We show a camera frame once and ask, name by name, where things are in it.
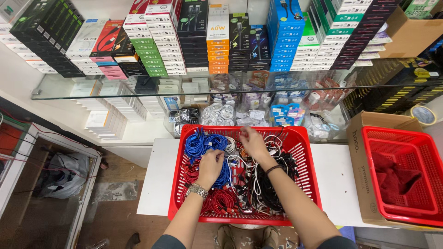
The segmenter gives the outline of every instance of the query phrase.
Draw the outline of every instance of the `red plastic basket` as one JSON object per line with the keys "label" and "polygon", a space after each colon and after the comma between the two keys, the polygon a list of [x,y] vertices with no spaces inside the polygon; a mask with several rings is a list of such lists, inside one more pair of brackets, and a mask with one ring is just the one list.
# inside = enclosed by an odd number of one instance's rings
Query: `red plastic basket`
{"label": "red plastic basket", "polygon": [[[187,124],[183,126],[182,134],[180,137],[179,152],[177,154],[177,163],[175,165],[174,181],[172,183],[171,200],[169,203],[168,218],[172,220],[179,210],[180,207],[180,197],[184,195],[184,185],[183,180],[183,170],[181,165],[186,163],[188,157],[184,154],[186,138],[194,134],[196,128],[202,127],[201,125],[190,125]],[[241,134],[240,127],[232,126],[204,126],[203,130],[209,134],[220,134],[224,136],[230,136],[235,140],[239,140]],[[281,128],[278,127],[255,127],[263,137],[268,135],[279,135]],[[314,163],[312,161],[311,147],[309,146],[309,139],[307,131],[304,127],[285,127],[283,132],[280,134],[279,138],[283,142],[283,149],[290,152],[293,157],[297,159],[298,170],[300,175],[300,180],[297,181],[299,186],[303,186],[303,191],[307,194],[311,200],[317,204],[321,209],[321,201],[319,188],[317,185],[317,178],[315,176]],[[232,168],[235,169],[237,174],[241,173],[239,169],[243,168]],[[237,224],[254,224],[254,225],[271,225],[271,226],[292,226],[291,222],[287,217],[282,215],[243,215],[243,214],[216,214],[214,212],[206,212],[201,214],[198,219],[199,222],[217,222],[217,223],[237,223]]]}
{"label": "red plastic basket", "polygon": [[[361,130],[379,212],[388,220],[443,226],[443,163],[428,134],[365,126]],[[395,205],[383,203],[372,152],[392,159],[404,169],[423,172],[423,178]]]}

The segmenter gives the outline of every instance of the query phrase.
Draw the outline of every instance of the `foot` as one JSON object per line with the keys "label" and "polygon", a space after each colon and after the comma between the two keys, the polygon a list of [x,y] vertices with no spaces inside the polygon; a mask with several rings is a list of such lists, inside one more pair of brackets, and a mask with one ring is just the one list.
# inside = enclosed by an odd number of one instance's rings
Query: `foot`
{"label": "foot", "polygon": [[217,231],[217,241],[221,249],[236,249],[232,237],[231,227],[222,225]]}
{"label": "foot", "polygon": [[270,246],[273,249],[278,248],[278,231],[273,226],[268,226],[263,231],[263,247]]}

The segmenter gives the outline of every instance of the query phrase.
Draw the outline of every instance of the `red cable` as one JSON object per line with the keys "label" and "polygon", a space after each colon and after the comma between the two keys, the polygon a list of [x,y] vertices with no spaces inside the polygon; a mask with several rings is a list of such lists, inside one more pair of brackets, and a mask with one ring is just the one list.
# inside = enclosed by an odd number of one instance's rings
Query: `red cable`
{"label": "red cable", "polygon": [[20,161],[20,162],[30,163],[30,164],[32,164],[33,166],[36,166],[37,168],[42,169],[42,170],[52,170],[52,171],[67,170],[67,171],[74,172],[76,175],[78,175],[78,176],[80,176],[81,178],[84,178],[84,179],[88,179],[88,178],[96,177],[96,176],[84,177],[84,176],[79,175],[79,174],[78,174],[77,172],[75,172],[74,170],[72,170],[72,169],[67,169],[67,168],[47,169],[47,168],[43,168],[43,167],[41,167],[41,166],[39,166],[39,165],[37,165],[37,164],[35,164],[35,163],[28,162],[28,161],[25,161],[25,160],[15,159],[15,158],[14,158],[14,159],[9,159],[9,158],[4,158],[4,157],[1,157],[1,156],[0,156],[0,159],[12,160],[12,161],[15,160],[15,161]]}

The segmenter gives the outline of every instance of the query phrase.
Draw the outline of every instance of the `bracelet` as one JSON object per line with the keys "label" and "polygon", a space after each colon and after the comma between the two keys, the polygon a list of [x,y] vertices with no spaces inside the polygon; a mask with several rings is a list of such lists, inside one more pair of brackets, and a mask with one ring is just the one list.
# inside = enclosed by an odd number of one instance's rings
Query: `bracelet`
{"label": "bracelet", "polygon": [[283,167],[281,167],[281,165],[276,165],[276,166],[274,166],[274,167],[268,169],[268,170],[266,171],[266,175],[268,175],[271,171],[275,170],[276,168],[282,168],[282,169],[283,169]]}

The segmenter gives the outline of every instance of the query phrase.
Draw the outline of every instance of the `silver watch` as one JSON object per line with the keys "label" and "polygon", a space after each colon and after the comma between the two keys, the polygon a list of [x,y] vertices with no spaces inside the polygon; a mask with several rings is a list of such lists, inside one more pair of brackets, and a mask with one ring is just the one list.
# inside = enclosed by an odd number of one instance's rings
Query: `silver watch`
{"label": "silver watch", "polygon": [[193,183],[191,186],[189,186],[188,192],[186,192],[186,197],[188,197],[189,193],[191,192],[201,195],[203,197],[203,200],[205,200],[208,196],[208,191],[206,191],[202,186],[196,183]]}

